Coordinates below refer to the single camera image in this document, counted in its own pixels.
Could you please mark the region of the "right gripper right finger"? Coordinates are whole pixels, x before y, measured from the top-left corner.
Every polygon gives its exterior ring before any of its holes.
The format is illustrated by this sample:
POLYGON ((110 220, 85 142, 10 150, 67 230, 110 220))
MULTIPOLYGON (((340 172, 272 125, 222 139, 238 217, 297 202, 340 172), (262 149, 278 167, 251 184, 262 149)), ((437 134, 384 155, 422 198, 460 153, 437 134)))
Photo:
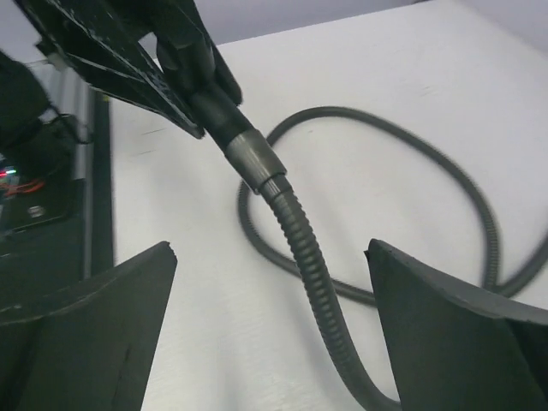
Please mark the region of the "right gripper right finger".
POLYGON ((545 410, 547 311, 493 294, 390 244, 366 250, 405 410, 545 410))

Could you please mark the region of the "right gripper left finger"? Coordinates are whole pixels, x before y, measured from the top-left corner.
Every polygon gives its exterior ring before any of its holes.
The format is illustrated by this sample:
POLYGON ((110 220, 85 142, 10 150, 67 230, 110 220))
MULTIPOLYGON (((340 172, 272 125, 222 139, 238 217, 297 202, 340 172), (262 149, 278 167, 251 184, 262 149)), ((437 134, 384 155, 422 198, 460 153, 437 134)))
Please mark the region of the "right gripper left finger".
POLYGON ((177 258, 161 241, 87 280, 1 305, 3 410, 139 410, 177 258))

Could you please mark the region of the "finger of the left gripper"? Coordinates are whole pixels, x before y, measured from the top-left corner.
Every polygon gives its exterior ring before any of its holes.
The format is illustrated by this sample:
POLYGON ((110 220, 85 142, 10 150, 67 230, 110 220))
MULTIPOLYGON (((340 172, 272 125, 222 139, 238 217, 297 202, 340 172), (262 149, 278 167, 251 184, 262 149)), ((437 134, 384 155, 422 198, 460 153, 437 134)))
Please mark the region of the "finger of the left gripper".
POLYGON ((194 1, 146 1, 145 17, 157 38, 158 62, 168 82, 188 99, 216 84, 239 105, 241 88, 214 44, 194 1))
POLYGON ((107 1, 18 1, 41 36, 37 48, 57 55, 92 88, 158 114, 195 138, 204 129, 107 1))

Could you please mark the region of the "black threaded elbow fitting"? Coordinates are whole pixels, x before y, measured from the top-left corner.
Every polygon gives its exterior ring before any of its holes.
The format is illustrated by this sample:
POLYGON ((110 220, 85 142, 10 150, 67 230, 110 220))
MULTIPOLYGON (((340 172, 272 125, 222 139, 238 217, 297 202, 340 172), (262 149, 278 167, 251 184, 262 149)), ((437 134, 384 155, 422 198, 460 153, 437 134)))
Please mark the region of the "black threaded elbow fitting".
POLYGON ((192 121, 199 131, 208 133, 222 151, 239 134, 253 128, 252 123, 241 113, 239 105, 216 84, 209 84, 185 99, 166 78, 176 96, 188 106, 192 121))

